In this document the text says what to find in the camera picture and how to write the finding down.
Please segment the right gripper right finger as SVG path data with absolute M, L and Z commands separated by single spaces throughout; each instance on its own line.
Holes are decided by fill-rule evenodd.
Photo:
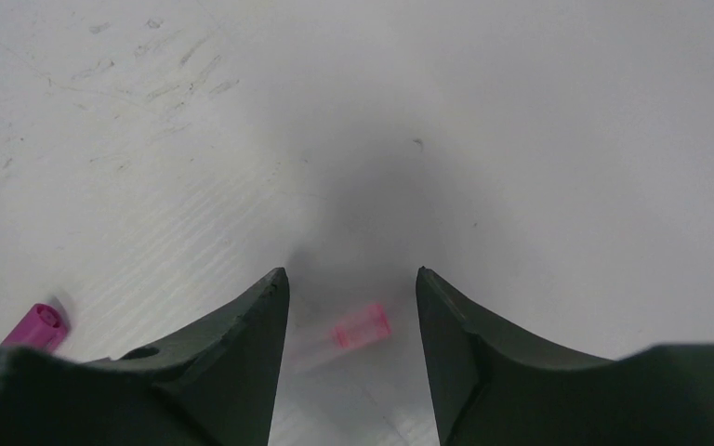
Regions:
M 443 445 L 714 445 L 714 344 L 599 358 L 500 317 L 427 268 L 416 304 Z

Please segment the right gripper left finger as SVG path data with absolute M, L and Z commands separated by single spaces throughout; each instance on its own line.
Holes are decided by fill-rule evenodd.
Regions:
M 0 445 L 265 445 L 289 301 L 277 268 L 118 360 L 0 347 Z

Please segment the translucent pink pen cap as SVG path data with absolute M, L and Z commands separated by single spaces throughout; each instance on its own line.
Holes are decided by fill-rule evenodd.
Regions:
M 371 304 L 336 321 L 320 322 L 297 331 L 289 344 L 288 359 L 295 371 L 324 365 L 391 336 L 385 308 Z

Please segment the white pen with magenta cap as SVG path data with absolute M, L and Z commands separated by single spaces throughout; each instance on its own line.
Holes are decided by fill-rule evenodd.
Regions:
M 53 353 L 69 332 L 70 326 L 57 308 L 37 303 L 28 310 L 1 345 L 24 346 Z

